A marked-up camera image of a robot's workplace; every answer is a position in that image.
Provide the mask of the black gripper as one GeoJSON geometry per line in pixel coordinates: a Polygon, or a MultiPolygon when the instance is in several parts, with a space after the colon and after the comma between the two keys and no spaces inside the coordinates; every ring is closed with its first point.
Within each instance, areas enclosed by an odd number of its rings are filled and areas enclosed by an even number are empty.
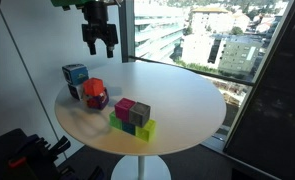
{"type": "Polygon", "coordinates": [[[108,24],[107,4],[103,1],[88,1],[82,12],[87,21],[82,25],[83,40],[88,43],[90,54],[96,55],[95,42],[101,39],[106,45],[107,57],[112,58],[118,37],[116,26],[108,24]]]}

